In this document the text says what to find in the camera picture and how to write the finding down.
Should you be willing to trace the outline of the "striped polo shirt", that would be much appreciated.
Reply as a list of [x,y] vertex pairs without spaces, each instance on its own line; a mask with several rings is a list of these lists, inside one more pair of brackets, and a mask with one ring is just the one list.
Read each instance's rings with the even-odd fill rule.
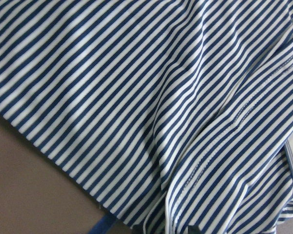
[[273,234],[293,0],[0,0],[0,114],[143,234]]

